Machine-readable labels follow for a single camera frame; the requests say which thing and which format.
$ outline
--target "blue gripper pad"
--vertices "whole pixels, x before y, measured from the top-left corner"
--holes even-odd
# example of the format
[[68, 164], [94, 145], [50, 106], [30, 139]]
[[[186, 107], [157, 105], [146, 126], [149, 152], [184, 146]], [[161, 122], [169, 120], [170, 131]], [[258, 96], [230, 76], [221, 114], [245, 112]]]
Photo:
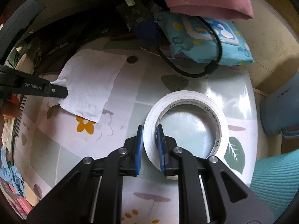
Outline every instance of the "blue gripper pad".
[[158, 142], [158, 150], [160, 155], [160, 168], [163, 174], [165, 174], [165, 161], [164, 161], [164, 150], [162, 146], [162, 138], [159, 127], [157, 127], [157, 142]]
[[138, 148], [135, 155], [135, 171], [137, 175], [139, 175], [139, 171], [141, 168], [141, 157], [142, 157], [142, 149], [143, 149], [142, 130], [143, 127], [140, 125], [138, 127], [137, 136], [136, 136], [138, 138]]

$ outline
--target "metal screw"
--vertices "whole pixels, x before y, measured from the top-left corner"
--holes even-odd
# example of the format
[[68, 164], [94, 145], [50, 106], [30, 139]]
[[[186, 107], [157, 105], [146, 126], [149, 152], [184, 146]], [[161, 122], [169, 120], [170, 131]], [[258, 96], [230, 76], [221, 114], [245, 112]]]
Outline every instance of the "metal screw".
[[124, 148], [124, 147], [121, 147], [121, 148], [118, 150], [118, 152], [119, 152], [120, 154], [126, 154], [126, 153], [128, 152], [128, 150], [127, 150], [126, 148]]
[[92, 162], [92, 158], [87, 156], [85, 158], [83, 158], [83, 163], [84, 164], [90, 164]]
[[212, 163], [216, 163], [216, 162], [218, 162], [218, 158], [215, 157], [215, 156], [210, 156], [209, 160], [210, 160], [210, 162], [212, 162]]
[[173, 151], [174, 151], [175, 153], [182, 153], [182, 152], [183, 152], [183, 149], [182, 149], [181, 147], [175, 147], [175, 148], [173, 149]]

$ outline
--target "light blue cloth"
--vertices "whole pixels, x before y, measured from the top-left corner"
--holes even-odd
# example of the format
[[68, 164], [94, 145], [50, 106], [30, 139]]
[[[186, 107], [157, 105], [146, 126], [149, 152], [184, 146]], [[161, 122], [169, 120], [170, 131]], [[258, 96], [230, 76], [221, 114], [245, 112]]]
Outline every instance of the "light blue cloth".
[[1, 168], [0, 177], [7, 183], [11, 184], [16, 192], [25, 198], [24, 181], [16, 166], [8, 166], [6, 161], [6, 147], [1, 148]]
[[299, 188], [299, 149], [256, 162], [250, 189], [277, 219]]
[[[220, 65], [235, 66], [254, 62], [249, 46], [233, 21], [204, 19], [221, 41], [223, 53]], [[217, 58], [216, 39], [197, 17], [160, 12], [155, 14], [155, 20], [170, 42], [172, 56], [182, 52], [198, 63], [209, 63]]]

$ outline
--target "black cable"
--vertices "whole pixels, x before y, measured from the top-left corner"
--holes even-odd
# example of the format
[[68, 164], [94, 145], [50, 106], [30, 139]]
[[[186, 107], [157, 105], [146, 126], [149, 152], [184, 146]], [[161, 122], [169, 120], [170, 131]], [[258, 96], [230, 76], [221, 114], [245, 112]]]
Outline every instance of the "black cable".
[[156, 50], [158, 52], [158, 54], [161, 56], [161, 58], [172, 68], [174, 69], [177, 73], [180, 73], [183, 76], [186, 77], [191, 77], [191, 78], [198, 78], [198, 77], [203, 77], [207, 74], [212, 74], [212, 72], [214, 72], [218, 67], [219, 67], [219, 62], [222, 58], [222, 45], [220, 42], [220, 39], [218, 37], [218, 35], [216, 34], [216, 32], [213, 30], [212, 26], [206, 22], [203, 18], [201, 17], [197, 17], [201, 22], [203, 22], [204, 25], [206, 25], [213, 33], [213, 35], [215, 36], [216, 40], [217, 40], [217, 45], [218, 45], [218, 57], [216, 60], [212, 60], [209, 64], [207, 64], [204, 67], [204, 71], [201, 73], [197, 73], [197, 74], [192, 74], [192, 73], [188, 73], [185, 71], [182, 71], [181, 69], [179, 69], [177, 66], [175, 66], [164, 54], [163, 52], [160, 50], [160, 48], [157, 46]]

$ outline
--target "yellow lemon print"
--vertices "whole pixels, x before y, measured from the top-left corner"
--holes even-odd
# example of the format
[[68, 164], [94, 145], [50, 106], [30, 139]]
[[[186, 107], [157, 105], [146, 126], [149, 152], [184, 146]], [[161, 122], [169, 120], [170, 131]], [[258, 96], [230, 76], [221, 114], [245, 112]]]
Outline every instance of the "yellow lemon print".
[[203, 31], [203, 32], [207, 32], [207, 30], [206, 29], [204, 29], [204, 28], [195, 28], [197, 31]]
[[90, 135], [93, 134], [95, 128], [94, 128], [94, 124], [95, 122], [87, 120], [87, 123], [84, 123], [84, 118], [77, 116], [76, 120], [79, 122], [78, 126], [77, 126], [77, 131], [78, 132], [82, 132], [83, 130], [86, 130], [87, 133], [89, 133]]
[[172, 26], [177, 29], [178, 31], [182, 31], [183, 30], [183, 26], [179, 25], [178, 23], [173, 23]]

